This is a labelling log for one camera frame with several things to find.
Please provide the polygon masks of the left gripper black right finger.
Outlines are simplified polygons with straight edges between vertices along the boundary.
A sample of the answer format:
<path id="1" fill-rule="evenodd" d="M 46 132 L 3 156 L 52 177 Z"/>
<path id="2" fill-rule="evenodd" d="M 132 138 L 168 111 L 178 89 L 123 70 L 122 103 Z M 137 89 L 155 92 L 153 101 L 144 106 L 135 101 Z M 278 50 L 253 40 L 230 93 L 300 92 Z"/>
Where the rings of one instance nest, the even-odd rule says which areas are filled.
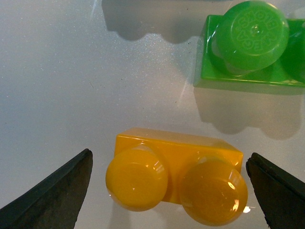
<path id="1" fill-rule="evenodd" d="M 256 199 L 271 229 L 305 227 L 305 183 L 258 153 L 246 162 Z"/>

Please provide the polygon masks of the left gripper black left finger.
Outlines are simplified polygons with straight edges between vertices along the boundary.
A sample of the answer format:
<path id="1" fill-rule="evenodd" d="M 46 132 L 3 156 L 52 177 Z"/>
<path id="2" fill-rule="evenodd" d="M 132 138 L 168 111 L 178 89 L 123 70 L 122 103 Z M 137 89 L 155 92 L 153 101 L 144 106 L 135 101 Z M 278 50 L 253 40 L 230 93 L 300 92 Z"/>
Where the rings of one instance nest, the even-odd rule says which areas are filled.
<path id="1" fill-rule="evenodd" d="M 72 229 L 92 173 L 92 151 L 85 149 L 0 210 L 2 229 Z"/>

